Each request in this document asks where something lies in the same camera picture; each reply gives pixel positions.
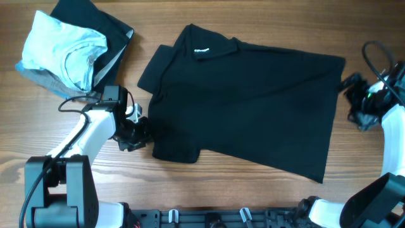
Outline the black polo shirt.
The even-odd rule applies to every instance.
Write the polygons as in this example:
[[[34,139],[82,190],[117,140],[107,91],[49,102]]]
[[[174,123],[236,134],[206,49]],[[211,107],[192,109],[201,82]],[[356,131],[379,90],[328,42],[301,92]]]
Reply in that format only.
[[[207,149],[322,182],[345,64],[188,25],[138,81],[153,156],[195,163]]]

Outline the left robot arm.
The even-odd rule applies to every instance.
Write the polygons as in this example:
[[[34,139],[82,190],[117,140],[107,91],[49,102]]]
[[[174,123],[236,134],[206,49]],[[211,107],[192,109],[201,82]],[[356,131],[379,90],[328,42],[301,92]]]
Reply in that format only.
[[[145,147],[147,117],[120,85],[107,85],[101,98],[91,99],[58,147],[27,160],[19,227],[141,227],[127,203],[99,201],[91,165],[110,139],[121,151]]]

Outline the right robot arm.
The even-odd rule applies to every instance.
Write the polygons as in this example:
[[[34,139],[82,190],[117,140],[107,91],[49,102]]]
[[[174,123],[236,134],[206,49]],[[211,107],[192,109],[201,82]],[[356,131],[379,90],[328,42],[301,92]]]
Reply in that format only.
[[[368,85],[359,75],[352,75],[342,86],[352,105],[352,118],[358,114],[377,117],[382,125],[380,178],[344,204],[314,196],[303,199],[294,212],[296,227],[404,227],[404,216],[392,212],[404,203],[404,62],[397,62],[379,79]]]

